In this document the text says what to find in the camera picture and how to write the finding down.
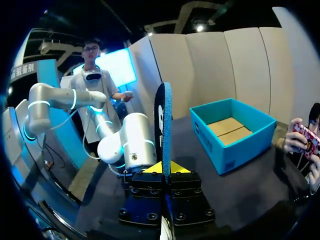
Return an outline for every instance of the cardboard box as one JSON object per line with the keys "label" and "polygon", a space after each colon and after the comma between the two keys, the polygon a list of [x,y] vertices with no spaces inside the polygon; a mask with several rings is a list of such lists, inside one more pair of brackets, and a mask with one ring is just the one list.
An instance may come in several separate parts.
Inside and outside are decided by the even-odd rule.
{"label": "cardboard box", "polygon": [[219,175],[267,149],[277,121],[264,112],[228,98],[190,108],[192,127]]}

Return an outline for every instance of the ceiling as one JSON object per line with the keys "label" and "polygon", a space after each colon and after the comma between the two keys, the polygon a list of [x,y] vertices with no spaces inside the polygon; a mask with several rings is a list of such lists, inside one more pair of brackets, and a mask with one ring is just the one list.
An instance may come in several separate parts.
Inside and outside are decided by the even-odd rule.
{"label": "ceiling", "polygon": [[[65,51],[41,54],[43,42],[82,46],[85,39],[97,37],[103,48],[113,52],[133,44],[148,32],[155,34],[195,33],[198,25],[206,32],[249,27],[280,27],[272,11],[280,1],[259,0],[57,0],[39,19],[30,33],[24,63],[59,60]],[[62,73],[81,63],[73,52],[58,70]]]}

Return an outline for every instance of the man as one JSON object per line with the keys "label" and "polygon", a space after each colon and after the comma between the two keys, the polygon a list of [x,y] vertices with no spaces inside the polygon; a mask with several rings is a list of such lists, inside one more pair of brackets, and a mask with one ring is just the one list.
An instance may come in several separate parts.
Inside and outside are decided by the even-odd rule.
{"label": "man", "polygon": [[[276,159],[276,165],[278,165],[278,167],[280,166],[288,184],[291,185],[291,188],[296,193],[296,197],[305,191],[305,189],[303,189],[305,179],[311,195],[313,195],[320,186],[319,156],[312,155],[310,159],[307,159],[303,154],[303,151],[307,149],[306,137],[299,132],[293,132],[294,125],[302,124],[302,122],[303,120],[301,118],[293,119],[285,137],[280,138],[276,144],[278,150],[281,150],[285,154],[285,156]],[[320,103],[315,103],[311,108],[308,129],[318,137],[320,136]]]}
{"label": "man", "polygon": [[[124,102],[130,101],[133,96],[127,97],[125,94],[119,93],[119,89],[116,87],[108,71],[101,70],[96,65],[96,58],[100,55],[100,41],[98,39],[94,38],[86,41],[81,55],[84,59],[84,66],[81,72],[71,79],[69,87],[71,89],[99,91],[104,93],[107,97],[107,101],[104,104],[103,112],[109,116],[110,121],[113,123],[113,129],[118,131],[121,128],[121,123],[113,105],[110,102],[109,96],[112,99]],[[92,77],[88,77],[88,74],[93,72],[98,74],[95,74],[97,77],[92,79]],[[87,110],[88,109],[86,107],[82,107],[79,110],[79,115],[87,141],[87,148],[91,153],[95,153],[96,157],[98,157],[97,148],[100,138],[96,132],[94,123],[87,115]]]}

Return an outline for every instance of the yellow triangle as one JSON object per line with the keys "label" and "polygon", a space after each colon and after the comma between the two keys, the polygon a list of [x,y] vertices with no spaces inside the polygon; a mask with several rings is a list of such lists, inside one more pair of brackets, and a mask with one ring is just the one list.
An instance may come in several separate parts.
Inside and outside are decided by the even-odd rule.
{"label": "yellow triangle", "polygon": [[[157,164],[149,167],[148,169],[143,171],[144,173],[162,173],[162,161],[158,162]],[[176,172],[180,173],[190,173],[189,170],[185,169],[184,167],[180,166],[179,164],[175,163],[174,161],[171,161],[171,173],[175,174]]]}

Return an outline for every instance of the white panel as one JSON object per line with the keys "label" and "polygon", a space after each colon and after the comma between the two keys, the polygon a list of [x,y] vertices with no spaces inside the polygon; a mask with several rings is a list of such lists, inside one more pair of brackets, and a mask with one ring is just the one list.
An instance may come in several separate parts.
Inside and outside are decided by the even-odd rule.
{"label": "white panel", "polygon": [[129,113],[132,113],[133,109],[136,113],[145,114],[153,125],[155,96],[161,78],[149,38],[146,36],[129,46],[129,52],[137,81],[126,85],[134,94],[134,98],[126,103],[127,110]]}
{"label": "white panel", "polygon": [[264,42],[258,28],[225,31],[237,100],[269,114],[270,74]]}
{"label": "white panel", "polygon": [[234,71],[223,32],[188,34],[199,104],[236,98]]}
{"label": "white panel", "polygon": [[302,118],[308,125],[309,112],[320,102],[320,59],[306,31],[284,7],[273,7],[286,34],[294,73],[293,111],[291,118]]}
{"label": "white panel", "polygon": [[162,81],[171,84],[172,116],[188,116],[199,96],[186,35],[154,34],[149,38]]}
{"label": "white panel", "polygon": [[270,115],[289,124],[293,110],[294,70],[288,40],[282,28],[260,27],[259,30],[269,61]]}

